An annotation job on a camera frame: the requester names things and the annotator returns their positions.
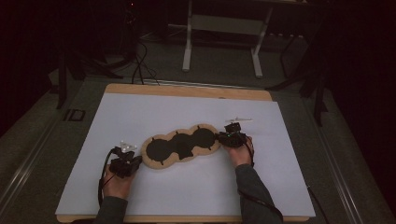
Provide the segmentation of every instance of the cord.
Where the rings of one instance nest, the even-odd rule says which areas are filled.
[[[253,196],[251,196],[251,195],[248,195],[248,194],[242,192],[241,190],[238,190],[238,193],[239,193],[239,195],[241,195],[242,197],[244,197],[244,198],[246,198],[246,199],[248,199],[248,200],[250,200],[250,201],[252,201],[252,202],[254,202],[254,203],[257,203],[257,204],[259,204],[259,205],[262,205],[262,206],[268,208],[270,211],[272,211],[273,213],[275,213],[275,214],[280,218],[280,220],[283,222],[283,215],[282,215],[282,213],[279,211],[279,209],[277,209],[275,206],[273,206],[273,205],[271,205],[271,204],[269,204],[269,203],[263,202],[262,200],[260,200],[260,199],[258,199],[258,198],[255,198],[255,197],[253,197]]]
[[[102,205],[102,201],[103,201],[103,187],[104,187],[105,184],[107,184],[107,182],[108,182],[108,180],[107,180],[107,182],[106,182],[105,184],[103,183],[104,177],[105,177],[105,173],[106,173],[106,168],[107,168],[107,162],[108,162],[108,159],[110,158],[111,153],[113,153],[113,150],[114,150],[114,148],[111,149],[111,150],[108,152],[107,156],[106,156],[105,164],[104,164],[103,170],[102,170],[102,175],[101,175],[101,177],[100,177],[100,179],[99,179],[99,185],[98,185],[98,202],[99,202],[99,206]]]
[[[141,63],[145,60],[145,58],[146,58],[146,56],[147,56],[147,54],[148,54],[148,48],[146,47],[146,45],[144,45],[144,44],[143,44],[142,42],[140,42],[140,41],[138,41],[137,43],[140,44],[140,45],[142,45],[142,46],[144,47],[145,53],[143,54],[143,57],[141,58],[141,61],[139,61],[139,60],[138,60],[138,57],[136,57],[137,67],[136,67],[136,69],[134,70],[134,73],[132,74],[132,82],[131,82],[131,84],[134,84],[134,77],[136,76],[137,70],[139,70],[139,75],[140,75],[140,78],[142,79],[142,80],[141,80],[141,81],[142,81],[142,84],[144,85],[143,78],[142,78],[142,75],[141,75],[140,65],[141,65]]]
[[[251,146],[252,146],[252,148],[250,148],[250,147],[248,146],[248,143],[247,143],[246,137],[245,137],[245,139],[244,139],[244,137],[243,137],[243,136],[241,136],[241,134],[240,134],[240,133],[237,133],[237,135],[238,135],[238,137],[239,137],[239,138],[242,140],[242,142],[244,143],[245,147],[247,147],[248,155],[250,156],[250,159],[251,159],[251,167],[254,167],[254,161],[253,161],[253,156],[254,156],[254,146],[253,146],[253,143],[251,142]]]
[[[154,69],[149,68],[149,67],[146,65],[145,62],[142,61],[142,64],[143,64],[143,66],[146,68],[146,70],[148,71],[150,77],[151,77],[152,79],[154,79],[154,80],[157,82],[157,84],[160,86],[160,82],[158,82],[158,79],[156,78],[157,72],[156,72]]]
[[[115,176],[115,174],[113,175],[113,176],[111,176],[106,182],[105,182],[105,184],[103,184],[103,188],[105,187],[105,185],[108,183],[108,181],[110,181],[113,177]]]

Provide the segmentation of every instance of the forearm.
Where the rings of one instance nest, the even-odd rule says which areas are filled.
[[[128,202],[126,200],[106,196],[93,224],[123,223],[127,205]]]
[[[250,165],[237,166],[235,173],[239,191],[264,203],[274,205],[268,189]],[[241,215],[244,223],[282,223],[277,213],[244,197],[241,197]]]

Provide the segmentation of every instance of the white paper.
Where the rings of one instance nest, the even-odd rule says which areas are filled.
[[[141,148],[156,134],[226,120],[252,136],[255,169],[284,216],[314,217],[304,178],[275,102],[105,93],[67,181],[57,215],[96,215],[97,187],[108,151],[120,141]],[[127,215],[239,216],[235,174],[224,149],[163,170],[142,164]]]

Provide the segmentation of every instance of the human hand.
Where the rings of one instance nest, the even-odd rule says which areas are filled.
[[[124,200],[128,199],[132,181],[136,172],[131,176],[120,178],[109,170],[110,165],[106,167],[106,174],[104,177],[103,194],[104,196],[113,196]]]
[[[252,138],[247,137],[247,145],[250,147],[252,154],[254,154],[254,148],[252,144]],[[251,165],[252,160],[249,154],[249,148],[247,146],[242,145],[241,147],[226,147],[224,149],[227,150],[228,154],[230,155],[231,162],[233,163],[233,167],[237,167],[241,164],[249,164]]]

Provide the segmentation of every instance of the wire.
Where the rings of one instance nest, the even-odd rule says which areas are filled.
[[[114,174],[113,176],[111,176],[111,177],[105,182],[105,184],[103,184],[102,188],[104,188],[105,185],[108,183],[108,181],[110,181],[115,175],[116,175],[116,174]]]
[[[246,140],[246,136],[245,138],[241,136],[240,133],[237,133],[236,135],[238,135],[239,139],[242,140],[242,142],[244,143],[245,147],[247,147],[247,151],[248,151],[248,155],[250,156],[251,159],[251,167],[254,166],[254,161],[253,161],[253,156],[254,156],[254,146],[253,146],[253,142],[250,141],[251,143],[251,148],[248,146],[247,140]]]
[[[239,195],[241,195],[245,199],[248,199],[248,200],[250,200],[250,201],[252,201],[254,203],[257,203],[257,204],[259,204],[261,206],[264,206],[264,207],[268,208],[271,212],[275,213],[280,218],[280,220],[283,222],[282,213],[274,205],[272,205],[270,203],[266,203],[266,202],[264,202],[264,201],[262,201],[262,200],[260,200],[258,198],[255,198],[255,197],[253,197],[251,195],[248,195],[248,194],[242,192],[242,190],[240,190],[240,189],[238,190],[238,193],[239,193]]]
[[[134,70],[134,73],[132,74],[132,84],[134,84],[134,77],[136,76],[137,70],[139,70],[140,78],[142,79],[141,81],[142,81],[142,84],[144,85],[143,78],[142,78],[142,76],[141,76],[140,64],[145,60],[145,58],[146,58],[146,56],[147,56],[147,54],[148,54],[148,48],[146,47],[146,45],[144,45],[144,44],[143,44],[142,42],[140,42],[140,41],[137,41],[137,43],[140,44],[140,45],[142,45],[142,46],[144,47],[145,53],[143,54],[143,57],[141,58],[141,61],[140,61],[140,62],[139,62],[139,60],[138,60],[138,57],[136,57],[137,67],[136,67],[136,69]]]
[[[330,224],[329,219],[327,219],[326,214],[324,213],[324,210],[323,210],[322,206],[320,205],[317,196],[315,196],[314,191],[312,191],[312,189],[311,189],[311,186],[308,185],[308,186],[306,186],[306,188],[308,189],[308,192],[311,193],[312,197],[314,198],[315,202],[317,203],[319,210],[324,217],[324,220],[326,221],[327,224]]]
[[[100,176],[100,179],[99,179],[99,185],[98,185],[98,202],[99,202],[99,205],[102,205],[102,201],[103,201],[103,186],[104,186],[103,178],[104,178],[105,173],[106,173],[108,159],[110,158],[111,153],[113,153],[113,150],[114,150],[114,148],[111,149],[108,152],[107,156],[106,156],[105,164],[103,165],[102,175]]]
[[[157,76],[157,72],[154,70],[154,69],[152,69],[152,68],[149,68],[147,65],[146,65],[146,63],[145,62],[141,62],[142,64],[143,64],[143,66],[146,68],[146,70],[148,71],[148,73],[150,74],[150,77],[152,78],[152,79],[154,79],[156,82],[157,82],[157,84],[160,86],[160,82],[158,82],[158,79],[156,78],[156,76]]]

